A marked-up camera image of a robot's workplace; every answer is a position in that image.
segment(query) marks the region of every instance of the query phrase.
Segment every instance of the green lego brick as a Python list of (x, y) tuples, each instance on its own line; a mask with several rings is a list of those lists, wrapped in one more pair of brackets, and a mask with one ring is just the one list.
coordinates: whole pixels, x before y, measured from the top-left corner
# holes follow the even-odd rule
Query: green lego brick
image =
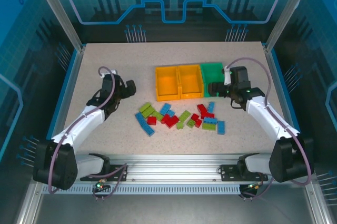
[(153, 112), (154, 112), (154, 108), (152, 106), (149, 106), (144, 112), (142, 112), (142, 116), (144, 118), (147, 118), (148, 116), (150, 116)]
[(150, 102), (147, 102), (145, 105), (139, 108), (139, 112), (143, 113), (147, 108), (151, 106)]
[(154, 111), (153, 113), (152, 113), (152, 116), (155, 116), (156, 118), (157, 118), (157, 120), (159, 120), (159, 121), (161, 121), (163, 118), (164, 118), (164, 116), (162, 116), (159, 112), (157, 112), (157, 111)]
[(177, 125), (177, 129), (183, 129), (184, 128), (183, 122), (178, 122), (176, 125)]
[(216, 125), (215, 124), (208, 124), (208, 123), (202, 123), (202, 129), (204, 130), (210, 130), (210, 131), (215, 131)]
[(189, 126), (190, 128), (194, 127), (195, 125), (195, 121), (194, 120), (189, 120), (187, 123), (187, 126)]
[(180, 115), (179, 120), (185, 122), (190, 115), (191, 113), (189, 111), (184, 111), (183, 114)]

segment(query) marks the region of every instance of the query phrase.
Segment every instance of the lego brick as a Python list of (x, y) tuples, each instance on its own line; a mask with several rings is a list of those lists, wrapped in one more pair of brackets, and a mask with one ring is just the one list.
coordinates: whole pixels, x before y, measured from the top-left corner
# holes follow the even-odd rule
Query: lego brick
[(187, 126), (190, 127), (190, 128), (194, 127), (194, 125), (195, 125), (195, 121), (192, 120), (192, 119), (190, 119), (187, 123)]
[(166, 125), (168, 128), (173, 127), (174, 125), (176, 125), (179, 122), (179, 118), (174, 115), (172, 118), (169, 118), (168, 120), (166, 120)]
[(199, 64), (179, 65), (178, 73), (181, 82), (181, 99), (204, 97), (204, 80)]
[(159, 121), (161, 121), (161, 120), (164, 118), (164, 116), (162, 116), (162, 115), (161, 115), (160, 113), (158, 113), (157, 111), (154, 111), (151, 115), (154, 116), (154, 117), (156, 117), (157, 120), (159, 120)]
[(143, 113), (147, 108), (151, 106), (150, 102), (147, 102), (145, 105), (139, 108), (139, 111)]
[(192, 117), (191, 117), (191, 120), (196, 121), (198, 118), (199, 118), (199, 115), (193, 113), (193, 115), (192, 115)]
[(168, 114), (165, 114), (165, 116), (163, 117), (163, 119), (160, 121), (162, 124), (165, 124), (167, 122), (167, 120), (169, 120), (171, 117)]
[(215, 131), (215, 129), (216, 129), (216, 125), (214, 125), (214, 124), (208, 124), (208, 123), (203, 123), (202, 124), (202, 129), (204, 129), (204, 130), (209, 130), (209, 131)]
[(171, 105), (168, 103), (165, 103), (159, 113), (161, 115), (165, 115), (169, 111), (170, 108), (171, 108)]
[(208, 113), (213, 113), (214, 110), (214, 102), (209, 103), (209, 107), (207, 108)]
[(206, 112), (206, 113), (202, 113), (201, 114), (201, 119), (203, 120), (204, 118), (214, 118), (215, 117), (215, 115), (213, 114), (213, 113), (208, 113), (208, 112)]
[(205, 86), (205, 98), (209, 98), (210, 94), (208, 92), (208, 86), (210, 83), (213, 82), (222, 82), (225, 81), (225, 76), (222, 73), (223, 65), (221, 62), (215, 62), (215, 63), (201, 63), (200, 64), (202, 78), (204, 80), (204, 86)]
[(181, 83), (177, 66), (156, 67), (155, 79), (157, 101), (180, 99)]
[(217, 133), (218, 133), (218, 134), (224, 135), (225, 132), (226, 132), (226, 129), (225, 129), (225, 122), (222, 121), (222, 120), (218, 120), (218, 121), (217, 121)]
[(154, 112), (154, 108), (152, 106), (149, 106), (144, 112), (142, 112), (142, 116), (144, 118), (147, 118), (148, 116), (150, 116), (153, 112)]
[(183, 114), (180, 115), (179, 120), (181, 122), (185, 122), (189, 118), (190, 115), (191, 113), (189, 111), (184, 111)]
[(147, 133), (148, 136), (152, 136), (154, 134), (154, 130), (147, 124), (143, 115), (139, 112), (135, 115), (135, 117), (138, 120), (139, 124), (141, 125), (142, 129), (145, 131), (145, 133)]
[(153, 116), (147, 117), (147, 124), (148, 125), (156, 125), (157, 124), (157, 118)]
[(205, 118), (204, 118), (204, 123), (208, 123), (208, 124), (216, 124), (216, 123), (217, 123), (217, 119), (216, 119), (216, 118), (208, 118), (208, 117), (205, 117)]
[(195, 126), (196, 126), (197, 128), (199, 128), (200, 125), (201, 125), (201, 123), (202, 123), (202, 120), (197, 119), (197, 120), (195, 121)]
[(184, 123), (183, 122), (178, 122), (177, 124), (177, 129), (183, 129), (184, 128)]
[(198, 108), (200, 114), (207, 113), (207, 109), (203, 104), (198, 104), (196, 107)]
[(172, 118), (172, 116), (175, 114), (175, 112), (172, 111), (172, 110), (168, 110), (167, 114)]

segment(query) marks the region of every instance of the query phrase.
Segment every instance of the black bracket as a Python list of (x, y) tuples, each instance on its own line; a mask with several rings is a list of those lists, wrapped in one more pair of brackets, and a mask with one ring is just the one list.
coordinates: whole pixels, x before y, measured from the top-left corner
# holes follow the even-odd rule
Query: black bracket
[(243, 181), (268, 181), (268, 176), (260, 173), (246, 172), (243, 178), (239, 172), (237, 164), (221, 165), (219, 168), (222, 182), (243, 182)]
[[(110, 171), (108, 173), (113, 172), (114, 170), (120, 168), (123, 165), (112, 165), (110, 164)], [(121, 169), (120, 171), (118, 171), (116, 174), (114, 174), (113, 176), (109, 177), (106, 181), (107, 182), (117, 182), (118, 179), (120, 178), (121, 174), (122, 174), (123, 169)], [(126, 177), (127, 177), (127, 166), (125, 168), (125, 172), (121, 178), (121, 182), (125, 182), (126, 181)], [(85, 181), (85, 182), (98, 182), (98, 180), (101, 178), (91, 178), (91, 177), (83, 177), (80, 178), (81, 181)]]

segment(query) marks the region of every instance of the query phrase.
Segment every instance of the speckled tabletop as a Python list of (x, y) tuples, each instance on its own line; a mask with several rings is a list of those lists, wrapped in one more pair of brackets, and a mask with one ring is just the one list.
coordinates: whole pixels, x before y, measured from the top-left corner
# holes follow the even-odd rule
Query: speckled tabletop
[[(229, 64), (234, 59), (250, 56), (267, 66), (260, 42), (186, 42), (186, 43), (121, 43), (88, 44), (83, 56), (80, 72), (70, 109), (68, 126), (82, 111), (86, 102), (101, 87), (102, 79), (97, 69), (104, 65), (117, 69), (124, 81), (133, 79), (137, 93), (122, 100), (116, 112), (96, 128), (82, 144), (78, 153), (96, 152), (102, 154), (219, 154), (271, 152), (273, 143), (267, 138), (260, 125), (243, 110), (230, 106), (230, 99), (204, 98), (168, 101), (179, 116), (184, 110), (197, 113), (196, 105), (207, 107), (215, 101), (216, 118), (226, 123), (226, 134), (205, 131), (185, 126), (168, 129), (163, 124), (152, 126), (153, 136), (148, 137), (136, 118), (145, 102), (151, 102), (159, 111), (164, 102), (156, 102), (155, 67), (204, 62)], [(252, 87), (267, 89), (265, 73), (254, 62), (238, 62), (248, 69)], [(281, 113), (279, 99), (272, 86), (270, 103)]]

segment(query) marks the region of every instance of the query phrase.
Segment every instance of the metal frame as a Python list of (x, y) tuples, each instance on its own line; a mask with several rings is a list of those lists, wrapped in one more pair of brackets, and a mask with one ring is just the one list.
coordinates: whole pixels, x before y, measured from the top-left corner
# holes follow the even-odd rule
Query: metal frame
[(82, 42), (78, 37), (70, 19), (68, 18), (60, 0), (47, 0), (49, 6), (51, 7), (52, 11), (54, 12), (56, 18), (58, 19), (59, 23), (61, 24), (64, 32), (68, 36), (69, 40), (73, 44), (74, 48), (81, 52), (82, 51)]
[(271, 50), (274, 48), (274, 45), (279, 39), (281, 33), (283, 32), (285, 26), (287, 25), (290, 17), (292, 16), (293, 12), (296, 10), (299, 3), (300, 3), (300, 0), (288, 0), (287, 4), (285, 5), (281, 13), (280, 18), (275, 24), (274, 29), (271, 32), (266, 42), (267, 52), (271, 52)]

